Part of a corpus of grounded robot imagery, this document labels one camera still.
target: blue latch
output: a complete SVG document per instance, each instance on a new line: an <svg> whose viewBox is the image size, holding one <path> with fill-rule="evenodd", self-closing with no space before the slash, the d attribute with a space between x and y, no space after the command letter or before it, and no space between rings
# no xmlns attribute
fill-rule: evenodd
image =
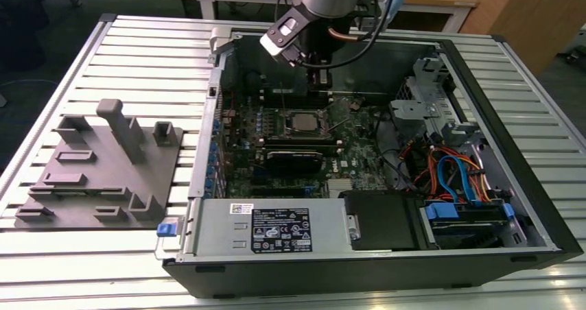
<svg viewBox="0 0 586 310"><path fill-rule="evenodd" d="M160 223L156 227L157 237L175 237L176 236L176 223Z"/></svg>
<svg viewBox="0 0 586 310"><path fill-rule="evenodd" d="M456 205L452 202L434 202L424 207L427 219L456 219Z"/></svg>
<svg viewBox="0 0 586 310"><path fill-rule="evenodd" d="M512 206L510 204L507 204L507 203L503 204L503 210L504 210L504 215L508 219L511 217L514 217L514 209L512 209Z"/></svg>

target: table leg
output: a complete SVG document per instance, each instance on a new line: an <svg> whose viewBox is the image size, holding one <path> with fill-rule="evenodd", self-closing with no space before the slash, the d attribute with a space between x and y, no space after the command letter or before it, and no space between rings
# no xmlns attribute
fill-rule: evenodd
<svg viewBox="0 0 586 310"><path fill-rule="evenodd" d="M459 28L464 24L470 10L471 10L470 7L455 8L454 13L450 15L450 18L447 19L442 32L448 32L452 34L456 34L459 32Z"/></svg>
<svg viewBox="0 0 586 310"><path fill-rule="evenodd" d="M204 20L216 19L216 4L215 0L199 0L201 6L201 17Z"/></svg>

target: green circuit board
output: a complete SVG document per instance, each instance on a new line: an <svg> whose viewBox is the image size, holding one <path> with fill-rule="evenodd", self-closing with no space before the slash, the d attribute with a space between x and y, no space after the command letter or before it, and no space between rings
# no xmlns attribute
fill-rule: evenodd
<svg viewBox="0 0 586 310"><path fill-rule="evenodd" d="M273 192L281 193L283 197L327 198L327 181L340 178L350 179L352 189L356 190L388 189L371 137L375 118L368 108L351 110L352 103L350 97L333 98L319 112L268 109L251 100L237 108L229 132L233 133L229 141L232 144L227 147L232 163L228 171L228 198L279 198ZM311 113L321 121L313 134L307 132L304 135L296 131L296 134L288 135L331 138L332 142L340 140L341 145L337 145L339 150L333 154L324 155L319 172L297 178L276 178L264 168L265 150L261 140L267 135L285 134L285 120L292 112L297 115Z"/></svg>

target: white label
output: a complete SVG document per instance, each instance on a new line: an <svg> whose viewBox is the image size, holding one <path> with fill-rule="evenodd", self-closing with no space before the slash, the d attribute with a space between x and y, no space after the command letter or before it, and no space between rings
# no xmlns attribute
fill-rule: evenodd
<svg viewBox="0 0 586 310"><path fill-rule="evenodd" d="M229 204L229 214L252 214L253 204Z"/></svg>
<svg viewBox="0 0 586 310"><path fill-rule="evenodd" d="M455 1L454 6L475 6L476 3L464 3L463 1Z"/></svg>

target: sticker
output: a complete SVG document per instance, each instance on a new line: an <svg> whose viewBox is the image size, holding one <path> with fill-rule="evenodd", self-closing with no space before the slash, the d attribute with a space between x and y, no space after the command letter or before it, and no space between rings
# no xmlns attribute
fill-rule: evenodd
<svg viewBox="0 0 586 310"><path fill-rule="evenodd" d="M466 3L463 1L455 1L454 6L475 6L476 3Z"/></svg>
<svg viewBox="0 0 586 310"><path fill-rule="evenodd" d="M253 204L229 204L229 214L252 214Z"/></svg>
<svg viewBox="0 0 586 310"><path fill-rule="evenodd" d="M308 208L255 209L251 230L256 254L312 251Z"/></svg>

